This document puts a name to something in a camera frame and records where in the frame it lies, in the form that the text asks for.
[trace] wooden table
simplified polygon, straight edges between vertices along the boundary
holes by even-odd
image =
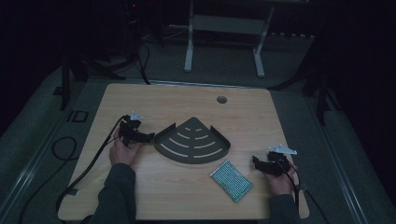
[[[217,101],[227,98],[226,104]],[[71,182],[88,166],[116,121],[135,111],[145,117],[141,133],[158,133],[191,117],[206,127],[215,127],[230,142],[227,156],[206,164],[171,161],[153,145],[144,145],[135,161],[137,219],[261,219],[269,217],[269,186],[254,169],[251,156],[266,160],[269,146],[286,145],[276,109],[267,90],[110,84],[93,121]],[[77,184],[78,196],[67,195],[59,218],[81,220],[94,213],[97,195],[104,185],[110,161],[107,146],[84,179]],[[238,203],[209,176],[229,160],[254,187]],[[300,193],[300,215],[308,217]]]

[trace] cable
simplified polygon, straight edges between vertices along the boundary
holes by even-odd
[[[322,214],[324,220],[326,223],[330,224],[329,219],[327,219],[326,215],[324,214],[323,210],[320,208],[318,202],[312,197],[312,194],[306,189],[305,192],[308,194],[308,196],[312,199],[312,202],[314,202],[315,206],[319,210],[319,212]]]
[[[297,189],[297,186],[294,184],[293,179],[291,178],[291,176],[288,174],[288,172],[285,170],[285,168],[283,168],[282,164],[280,164],[280,162],[278,160],[275,160],[275,162],[280,166],[280,168],[282,168],[283,173],[288,177],[288,179],[290,180],[290,183],[293,185],[293,191],[294,191],[294,202],[296,204],[297,207],[297,211],[299,211],[299,205],[300,205],[300,188]]]
[[[55,147],[56,147],[56,145],[60,142],[60,141],[62,141],[62,140],[64,140],[64,139],[70,139],[70,140],[72,140],[73,141],[73,144],[74,144],[74,146],[73,146],[73,150],[72,150],[72,152],[70,153],[70,155],[67,157],[67,158],[62,158],[62,157],[60,157],[60,156],[58,156],[58,154],[55,152]],[[30,196],[30,198],[27,200],[27,202],[26,202],[26,204],[23,206],[23,208],[22,208],[22,210],[21,210],[21,212],[20,212],[20,218],[19,218],[19,223],[20,224],[22,224],[23,223],[23,215],[24,215],[24,213],[25,213],[25,210],[26,210],[26,208],[27,208],[27,206],[29,205],[29,203],[33,200],[33,198],[37,195],[37,193],[40,191],[40,190],[42,190],[43,188],[44,188],[44,186],[48,183],[48,182],[50,182],[50,180],[55,176],[55,175],[57,175],[65,166],[66,166],[66,164],[69,162],[69,161],[74,161],[74,160],[77,160],[78,159],[78,157],[75,157],[75,158],[72,158],[72,156],[75,154],[75,152],[76,152],[76,149],[77,149],[77,141],[76,141],[76,139],[74,139],[73,137],[70,137],[70,136],[66,136],[66,137],[63,137],[63,138],[60,138],[60,139],[58,139],[57,141],[55,141],[53,144],[52,144],[52,148],[51,148],[51,150],[52,150],[52,154],[58,159],[58,160],[61,160],[61,161],[64,161],[64,163],[46,180],[46,181],[44,181],[44,183],[43,184],[41,184],[41,186]]]
[[[181,34],[183,34],[183,33],[186,33],[187,31],[189,31],[189,29],[184,29],[184,30],[182,30],[182,31],[176,32],[175,34],[172,34],[172,35],[169,35],[169,36],[164,37],[163,40],[167,40],[167,39],[170,39],[170,38],[172,38],[172,37],[174,37],[174,36],[181,35]],[[142,37],[142,40],[144,40],[144,41],[149,41],[149,42],[155,41],[155,40],[149,40],[149,39],[148,39],[149,36],[151,36],[151,34],[148,34],[148,35],[143,36],[143,37]]]
[[[105,142],[101,145],[101,147],[99,148],[99,150],[96,152],[96,155],[94,156],[94,158],[92,159],[91,163],[88,165],[88,167],[85,169],[85,171],[75,180],[73,181],[72,184],[70,184],[65,190],[64,192],[59,196],[56,204],[55,204],[55,208],[56,208],[56,212],[59,211],[59,208],[61,207],[61,203],[62,200],[64,199],[64,196],[67,194],[67,192],[70,191],[70,189],[72,189],[79,181],[81,181],[82,178],[84,178],[84,176],[91,170],[91,168],[95,165],[97,159],[99,158],[99,156],[101,155],[102,151],[105,149],[105,146],[107,146],[109,143],[111,143],[113,140],[109,141],[111,138],[111,135],[114,133],[114,131],[116,130],[117,126],[119,125],[119,123],[121,122],[122,119],[124,119],[125,116],[122,116],[114,125],[113,129],[111,130],[110,134],[107,136]]]
[[[301,179],[300,176],[297,172],[297,170],[291,166],[291,168],[296,172],[298,179],[300,181],[300,185],[299,185],[299,190],[301,189]],[[318,202],[314,199],[314,197],[312,196],[312,194],[308,191],[308,189],[305,189],[304,191],[306,191],[306,193],[308,194],[308,196],[312,199],[312,201],[314,202],[315,206],[317,207],[317,209],[319,210],[319,212],[321,213],[321,215],[323,216],[324,220],[326,223],[330,224],[329,219],[327,219],[326,215],[324,214],[323,210],[320,208]]]
[[[146,66],[147,66],[148,61],[149,61],[149,47],[147,47],[147,46],[144,45],[143,43],[141,43],[141,45],[142,45],[143,47],[145,47],[146,50],[148,51],[148,56],[147,56],[145,62],[142,64],[142,60],[141,60],[141,58],[140,58],[140,55],[137,54],[137,60],[139,61],[140,70],[139,70],[137,67],[136,67],[136,69],[137,69],[137,71],[140,72],[140,74],[141,74],[143,80],[146,82],[146,84],[151,85],[151,83],[149,83],[149,80],[148,80],[148,78],[147,78],[147,76],[146,76]]]

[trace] hand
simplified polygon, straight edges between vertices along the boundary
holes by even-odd
[[[296,165],[294,165],[291,162],[289,162],[289,164],[290,166],[294,167],[295,170],[297,170]],[[288,174],[291,177],[291,179],[294,181],[293,175],[295,173],[295,170],[292,167],[290,167]],[[268,179],[268,182],[270,183],[270,189],[274,195],[292,194],[293,185],[286,175],[281,175],[276,177],[274,175],[268,175],[264,173],[264,176]]]
[[[115,138],[114,145],[110,148],[109,154],[111,165],[124,163],[132,167],[134,159],[136,158],[139,149],[143,146],[143,143],[136,143],[132,148],[128,148],[122,143],[119,138],[119,134],[120,129],[117,129],[113,135]]]

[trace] white table leg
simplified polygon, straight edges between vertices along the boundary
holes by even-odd
[[[258,77],[264,77],[264,69],[262,67],[262,56],[260,55],[260,53],[262,52],[262,45],[264,44],[264,40],[265,37],[267,36],[267,32],[268,32],[268,28],[272,19],[272,16],[274,14],[274,7],[271,7],[268,16],[267,16],[267,20],[264,24],[264,26],[262,27],[262,33],[260,35],[260,42],[259,45],[255,48],[253,48],[253,57],[254,57],[254,63],[256,64],[256,70],[257,70],[257,76]]]
[[[190,1],[190,19],[189,19],[189,44],[187,46],[187,52],[186,52],[186,62],[184,63],[184,71],[185,72],[190,72],[192,68],[192,54],[193,54],[193,49],[194,45],[192,44],[192,31],[193,31],[193,4],[194,1]]]

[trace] dark background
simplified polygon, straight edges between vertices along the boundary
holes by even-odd
[[[146,19],[159,37],[161,31],[155,25],[159,19],[165,25],[187,23],[188,1],[166,2],[159,5],[159,1],[147,1]],[[0,133],[18,116],[47,75],[60,66],[64,18],[80,15],[81,24],[87,22],[91,32],[98,27],[87,19],[92,15],[92,5],[87,3],[76,13],[73,4],[45,0],[0,2]],[[321,72],[328,72],[328,87],[335,90],[395,204],[392,164],[396,153],[392,140],[396,137],[396,1],[276,4],[280,9],[274,15],[271,32],[316,36],[305,60],[320,69],[310,78],[315,80]]]

